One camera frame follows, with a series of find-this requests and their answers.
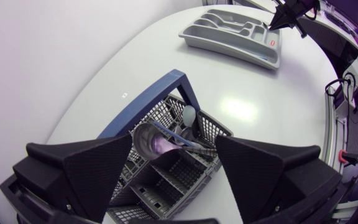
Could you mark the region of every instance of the grid mesh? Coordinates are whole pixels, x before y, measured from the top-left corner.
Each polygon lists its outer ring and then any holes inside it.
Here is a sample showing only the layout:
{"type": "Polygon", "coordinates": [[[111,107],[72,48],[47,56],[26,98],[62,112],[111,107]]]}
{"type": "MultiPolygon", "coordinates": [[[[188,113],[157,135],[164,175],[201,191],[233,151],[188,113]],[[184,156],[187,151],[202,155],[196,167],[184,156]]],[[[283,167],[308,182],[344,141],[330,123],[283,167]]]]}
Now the grid mesh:
{"type": "Polygon", "coordinates": [[[142,202],[131,206],[110,208],[108,211],[109,214],[113,216],[113,218],[122,221],[122,223],[128,223],[129,220],[132,218],[139,218],[145,220],[158,219],[158,216],[156,216],[156,214],[154,214],[142,202]]]}
{"type": "MultiPolygon", "coordinates": [[[[153,121],[159,122],[170,130],[174,130],[177,126],[183,127],[182,111],[185,106],[186,105],[182,100],[169,95],[158,102],[136,125],[132,127],[130,132],[133,134],[135,127],[141,123],[152,123],[153,121]]],[[[198,126],[200,127],[200,135],[197,136],[197,138],[206,145],[215,147],[214,142],[218,134],[223,136],[231,135],[229,131],[226,131],[225,127],[215,122],[203,112],[197,114],[197,120],[198,126]]],[[[173,142],[174,139],[171,135],[162,130],[160,131],[169,141],[173,142]]],[[[219,163],[219,159],[217,156],[204,156],[188,151],[179,151],[178,153],[180,158],[168,170],[154,167],[154,170],[157,171],[162,178],[157,184],[154,184],[151,190],[156,191],[156,196],[168,199],[172,206],[180,202],[182,205],[178,207],[177,210],[183,210],[184,207],[186,207],[186,205],[188,205],[198,194],[188,192],[188,189],[191,189],[192,186],[199,181],[207,167],[215,166],[219,163]]],[[[125,163],[125,167],[122,170],[119,182],[114,189],[112,201],[120,194],[120,192],[123,192],[123,188],[131,185],[131,181],[134,180],[134,177],[148,164],[148,161],[136,153],[136,150],[132,145],[132,149],[127,158],[127,162],[125,163]]],[[[110,209],[109,211],[111,212],[109,213],[115,221],[120,223],[127,223],[131,218],[162,218],[162,215],[160,214],[161,211],[153,208],[153,206],[150,206],[149,208],[146,206],[145,202],[140,201],[136,205],[112,208],[113,210],[110,209]]],[[[169,217],[165,217],[164,219],[173,218],[178,212],[179,211],[173,211],[169,217]]]]}
{"type": "Polygon", "coordinates": [[[172,166],[169,172],[188,189],[190,189],[203,174],[203,170],[195,169],[194,165],[185,162],[182,158],[172,166]]]}

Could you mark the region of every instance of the monitor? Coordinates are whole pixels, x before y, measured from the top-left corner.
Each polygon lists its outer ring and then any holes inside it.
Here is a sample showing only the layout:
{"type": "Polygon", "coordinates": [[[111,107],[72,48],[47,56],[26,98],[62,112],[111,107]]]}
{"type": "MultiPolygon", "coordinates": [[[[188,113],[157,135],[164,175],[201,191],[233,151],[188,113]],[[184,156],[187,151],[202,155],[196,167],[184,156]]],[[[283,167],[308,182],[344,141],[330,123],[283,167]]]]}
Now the monitor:
{"type": "Polygon", "coordinates": [[[358,27],[358,0],[327,0],[327,2],[335,7],[335,11],[358,27]]]}

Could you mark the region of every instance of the white table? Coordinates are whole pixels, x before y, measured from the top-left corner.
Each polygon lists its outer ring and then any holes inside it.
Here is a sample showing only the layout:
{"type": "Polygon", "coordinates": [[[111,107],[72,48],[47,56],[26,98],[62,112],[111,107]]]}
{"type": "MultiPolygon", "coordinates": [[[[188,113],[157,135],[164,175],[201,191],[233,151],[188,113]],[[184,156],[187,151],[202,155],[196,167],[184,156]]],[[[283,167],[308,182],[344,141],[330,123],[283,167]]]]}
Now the white table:
{"type": "MultiPolygon", "coordinates": [[[[262,10],[265,10],[267,12],[275,13],[276,12],[276,6],[277,4],[275,1],[272,0],[242,0],[243,2],[249,2],[255,7],[258,7],[262,10]]],[[[320,2],[320,15],[316,16],[315,22],[318,24],[321,24],[322,26],[325,26],[333,31],[335,31],[337,34],[339,34],[341,37],[345,38],[348,42],[350,42],[356,49],[358,49],[358,44],[354,40],[354,37],[344,30],[342,30],[340,27],[338,27],[335,23],[331,22],[329,19],[327,19],[324,10],[326,10],[326,5],[324,2],[320,2]]],[[[308,15],[313,17],[314,15],[311,12],[308,12],[308,15]]],[[[337,13],[334,14],[335,16],[339,17],[342,20],[347,20],[346,18],[343,18],[341,15],[338,15],[337,13]]]]}
{"type": "MultiPolygon", "coordinates": [[[[232,11],[265,22],[273,16],[249,7],[220,5],[185,10],[154,23],[90,81],[48,143],[95,139],[136,96],[175,68],[187,74],[201,109],[236,137],[322,147],[324,87],[336,78],[324,52],[310,37],[302,39],[296,29],[282,30],[282,60],[277,71],[188,47],[178,37],[179,31],[208,9],[232,11]]],[[[223,169],[176,219],[209,217],[221,223],[241,223],[223,169]]],[[[112,222],[108,215],[105,222],[112,222]]]]}

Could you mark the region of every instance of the cable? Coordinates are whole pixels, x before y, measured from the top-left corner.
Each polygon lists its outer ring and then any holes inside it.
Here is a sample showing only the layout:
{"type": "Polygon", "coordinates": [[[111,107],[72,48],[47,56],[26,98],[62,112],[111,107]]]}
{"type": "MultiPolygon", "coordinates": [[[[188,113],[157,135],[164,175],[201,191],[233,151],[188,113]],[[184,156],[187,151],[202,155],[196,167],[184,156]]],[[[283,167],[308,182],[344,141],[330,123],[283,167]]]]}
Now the cable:
{"type": "Polygon", "coordinates": [[[347,148],[347,145],[349,144],[349,120],[350,120],[350,117],[351,117],[351,102],[349,101],[349,86],[350,86],[350,83],[347,85],[346,148],[347,148]]]}
{"type": "Polygon", "coordinates": [[[313,10],[314,10],[314,17],[310,17],[305,13],[306,18],[310,19],[311,21],[315,21],[317,18],[317,7],[314,7],[313,10]]]}
{"type": "MultiPolygon", "coordinates": [[[[352,77],[352,79],[353,79],[353,88],[356,86],[356,78],[354,77],[354,75],[352,74],[352,73],[350,73],[350,72],[347,72],[345,75],[344,75],[344,77],[346,77],[347,75],[350,75],[351,77],[352,77]]],[[[351,83],[352,83],[352,81],[350,81],[350,79],[346,79],[346,78],[338,78],[337,80],[334,80],[334,81],[332,81],[332,82],[330,82],[330,83],[328,83],[327,85],[326,85],[326,94],[328,95],[328,96],[333,96],[333,97],[335,97],[335,95],[334,94],[330,94],[330,93],[328,93],[328,88],[332,85],[332,84],[334,84],[334,83],[337,83],[337,82],[339,82],[339,83],[347,83],[347,96],[346,96],[346,98],[347,98],[347,120],[346,120],[346,128],[347,128],[347,132],[346,132],[346,145],[349,143],[349,121],[351,120],[351,117],[350,117],[350,114],[351,114],[351,102],[350,102],[350,98],[349,98],[349,88],[350,88],[350,85],[351,85],[351,83]]]]}

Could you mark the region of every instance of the spoon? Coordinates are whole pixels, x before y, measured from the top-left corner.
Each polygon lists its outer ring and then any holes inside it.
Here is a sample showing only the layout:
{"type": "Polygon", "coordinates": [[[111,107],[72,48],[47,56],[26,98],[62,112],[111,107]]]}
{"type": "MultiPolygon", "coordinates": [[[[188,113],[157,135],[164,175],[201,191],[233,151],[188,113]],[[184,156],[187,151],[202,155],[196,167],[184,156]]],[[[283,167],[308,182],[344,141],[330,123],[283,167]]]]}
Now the spoon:
{"type": "Polygon", "coordinates": [[[186,127],[191,127],[194,123],[194,120],[196,119],[196,110],[194,107],[187,105],[184,107],[183,112],[183,124],[186,127]]]}
{"type": "Polygon", "coordinates": [[[154,160],[174,149],[187,150],[207,156],[214,156],[216,153],[216,149],[205,149],[197,143],[195,144],[196,147],[172,144],[150,123],[142,123],[135,128],[133,142],[137,153],[147,160],[154,160]]]}

